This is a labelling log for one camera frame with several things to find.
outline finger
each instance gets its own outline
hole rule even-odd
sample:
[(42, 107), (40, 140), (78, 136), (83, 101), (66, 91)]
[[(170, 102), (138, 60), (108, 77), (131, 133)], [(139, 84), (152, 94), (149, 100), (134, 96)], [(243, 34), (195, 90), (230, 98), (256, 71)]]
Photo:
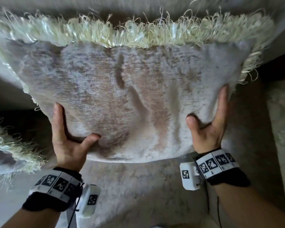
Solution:
[(53, 133), (53, 142), (64, 142), (67, 140), (64, 131), (64, 120), (63, 120), (63, 107), (55, 102), (54, 112), (52, 118), (52, 133)]
[(188, 116), (186, 118), (186, 123), (191, 131), (192, 138), (199, 136), (199, 126), (197, 119), (194, 116)]
[(88, 137), (86, 137), (83, 142), (80, 144), (80, 148), (82, 151), (87, 151), (95, 142), (98, 141), (100, 136), (98, 134), (91, 134)]
[(228, 85), (224, 85), (219, 93), (218, 108), (212, 125), (218, 129), (224, 129), (228, 113)]

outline worn fabric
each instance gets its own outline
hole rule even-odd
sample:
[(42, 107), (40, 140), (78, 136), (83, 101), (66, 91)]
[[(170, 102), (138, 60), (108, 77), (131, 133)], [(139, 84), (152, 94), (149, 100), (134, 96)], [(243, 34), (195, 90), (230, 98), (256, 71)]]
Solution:
[(220, 88), (234, 90), (253, 45), (5, 43), (8, 63), (49, 119), (58, 102), (73, 139), (102, 135), (88, 159), (137, 163), (188, 153), (186, 115), (197, 115), (204, 125), (213, 119)]

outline person's left hand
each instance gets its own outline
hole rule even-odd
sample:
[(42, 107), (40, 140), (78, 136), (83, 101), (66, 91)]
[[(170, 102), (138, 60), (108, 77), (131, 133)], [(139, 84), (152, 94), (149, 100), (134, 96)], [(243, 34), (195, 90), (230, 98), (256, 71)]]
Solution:
[(82, 143), (68, 140), (64, 129), (63, 107), (57, 102), (54, 104), (51, 123), (57, 166), (79, 172), (87, 160), (88, 149), (100, 138), (99, 135), (91, 134)]

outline fringe trim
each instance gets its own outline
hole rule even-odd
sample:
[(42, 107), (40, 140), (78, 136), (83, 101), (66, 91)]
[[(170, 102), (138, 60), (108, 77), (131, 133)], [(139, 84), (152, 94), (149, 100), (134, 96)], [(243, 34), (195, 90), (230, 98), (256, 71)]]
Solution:
[[(46, 163), (46, 158), (37, 152), (33, 142), (21, 142), (21, 139), (15, 139), (11, 135), (8, 135), (6, 129), (1, 126), (0, 150), (5, 153), (10, 153), (16, 161), (26, 161), (23, 168), (17, 172), (35, 173), (41, 170), (41, 167)], [(11, 176), (12, 173), (6, 174), (5, 177)]]
[(49, 41), (57, 46), (72, 42), (94, 42), (106, 48), (129, 46), (149, 48), (151, 46), (194, 43), (201, 46), (209, 42), (239, 42), (254, 39), (251, 54), (243, 63), (240, 81), (260, 64), (262, 50), (274, 34), (274, 22), (269, 16), (256, 12), (249, 15), (232, 16), (230, 13), (216, 13), (203, 19), (191, 16), (180, 17), (176, 22), (159, 18), (154, 22), (137, 23), (139, 19), (113, 27), (107, 20), (80, 15), (65, 20), (54, 19), (37, 13), (24, 17), (13, 15), (7, 10), (0, 17), (0, 37), (23, 40), (26, 43)]

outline forearm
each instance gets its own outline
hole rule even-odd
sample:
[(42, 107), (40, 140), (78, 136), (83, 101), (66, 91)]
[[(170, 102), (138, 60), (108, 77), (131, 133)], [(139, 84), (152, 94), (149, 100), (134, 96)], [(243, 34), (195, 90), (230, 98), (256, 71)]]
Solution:
[(224, 210), (239, 228), (285, 228), (285, 213), (262, 198), (252, 187), (214, 186)]
[(20, 209), (2, 228), (55, 228), (60, 212), (52, 209), (31, 212)]

